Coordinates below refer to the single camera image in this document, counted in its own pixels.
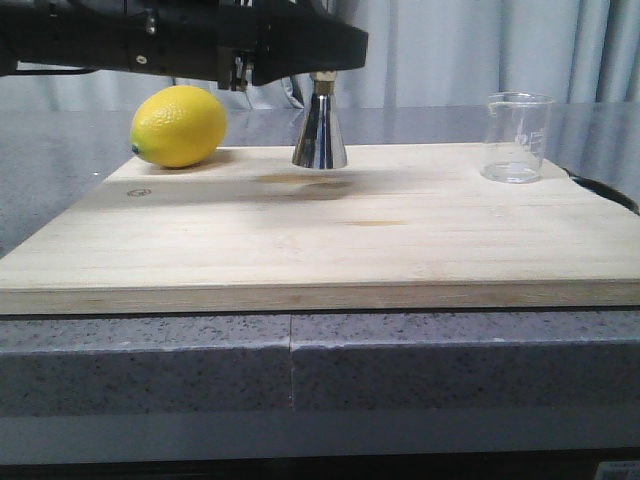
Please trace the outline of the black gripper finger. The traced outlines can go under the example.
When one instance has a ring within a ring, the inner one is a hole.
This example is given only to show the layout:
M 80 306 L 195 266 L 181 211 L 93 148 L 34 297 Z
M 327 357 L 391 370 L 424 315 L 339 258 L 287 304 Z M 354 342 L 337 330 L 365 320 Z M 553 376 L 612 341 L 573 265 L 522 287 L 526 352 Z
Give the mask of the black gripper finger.
M 366 63 L 367 48 L 366 31 L 332 15 L 307 9 L 271 11 L 259 18 L 252 83 L 358 69 Z

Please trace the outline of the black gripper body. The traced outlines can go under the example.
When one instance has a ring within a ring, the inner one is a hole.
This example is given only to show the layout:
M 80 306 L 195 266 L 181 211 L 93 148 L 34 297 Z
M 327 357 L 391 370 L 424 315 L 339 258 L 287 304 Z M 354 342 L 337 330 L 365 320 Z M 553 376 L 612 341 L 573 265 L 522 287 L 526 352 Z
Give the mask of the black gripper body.
M 113 36 L 101 65 L 153 75 L 248 84 L 258 37 L 250 1 L 91 1 L 89 12 Z

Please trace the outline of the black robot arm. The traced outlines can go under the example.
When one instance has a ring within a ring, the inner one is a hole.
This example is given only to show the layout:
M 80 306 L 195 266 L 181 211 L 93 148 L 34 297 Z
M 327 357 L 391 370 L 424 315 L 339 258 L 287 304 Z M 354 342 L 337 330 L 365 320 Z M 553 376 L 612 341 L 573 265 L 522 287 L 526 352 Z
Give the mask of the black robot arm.
M 4 1 L 1 73 L 31 63 L 243 90 L 364 66 L 368 35 L 319 1 Z

